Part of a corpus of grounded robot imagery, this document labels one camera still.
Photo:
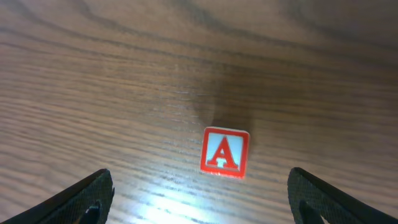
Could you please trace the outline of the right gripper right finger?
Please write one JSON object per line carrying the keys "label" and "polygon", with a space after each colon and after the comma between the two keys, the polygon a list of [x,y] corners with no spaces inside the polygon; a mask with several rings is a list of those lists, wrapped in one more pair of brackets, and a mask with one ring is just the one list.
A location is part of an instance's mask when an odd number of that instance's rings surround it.
{"label": "right gripper right finger", "polygon": [[362,203],[302,168],[291,169],[289,205],[296,224],[397,224],[397,219]]}

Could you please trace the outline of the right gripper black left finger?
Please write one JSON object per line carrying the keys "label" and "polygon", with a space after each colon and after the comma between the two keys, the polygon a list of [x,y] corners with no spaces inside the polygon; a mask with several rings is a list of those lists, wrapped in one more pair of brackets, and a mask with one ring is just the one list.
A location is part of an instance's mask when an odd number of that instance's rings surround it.
{"label": "right gripper black left finger", "polygon": [[100,169],[3,224],[105,224],[113,197],[111,173]]}

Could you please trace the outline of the red letter A block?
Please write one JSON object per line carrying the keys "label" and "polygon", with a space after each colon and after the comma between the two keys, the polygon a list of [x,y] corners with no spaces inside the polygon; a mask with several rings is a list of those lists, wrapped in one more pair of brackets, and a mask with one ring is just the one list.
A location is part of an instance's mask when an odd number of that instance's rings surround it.
{"label": "red letter A block", "polygon": [[203,133],[200,170],[207,174],[243,179],[248,162],[247,131],[210,126]]}

